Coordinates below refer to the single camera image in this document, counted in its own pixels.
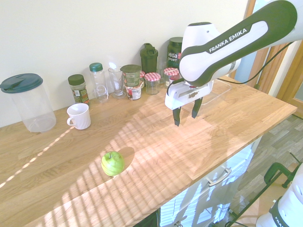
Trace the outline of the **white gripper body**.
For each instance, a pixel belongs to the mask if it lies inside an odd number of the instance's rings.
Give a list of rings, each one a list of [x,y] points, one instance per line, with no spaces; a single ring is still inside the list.
[[[191,87],[186,82],[171,83],[167,89],[165,105],[171,110],[182,107],[210,94],[213,85],[213,81],[210,81],[201,87]]]

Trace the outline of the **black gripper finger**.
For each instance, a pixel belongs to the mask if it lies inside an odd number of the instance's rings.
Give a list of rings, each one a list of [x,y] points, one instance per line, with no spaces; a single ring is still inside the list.
[[[195,119],[197,117],[197,114],[201,107],[202,101],[203,101],[203,98],[199,98],[199,99],[195,100],[194,107],[192,109],[192,118]]]
[[[181,107],[178,107],[173,110],[174,124],[176,126],[179,126],[180,124],[180,111],[181,111]]]

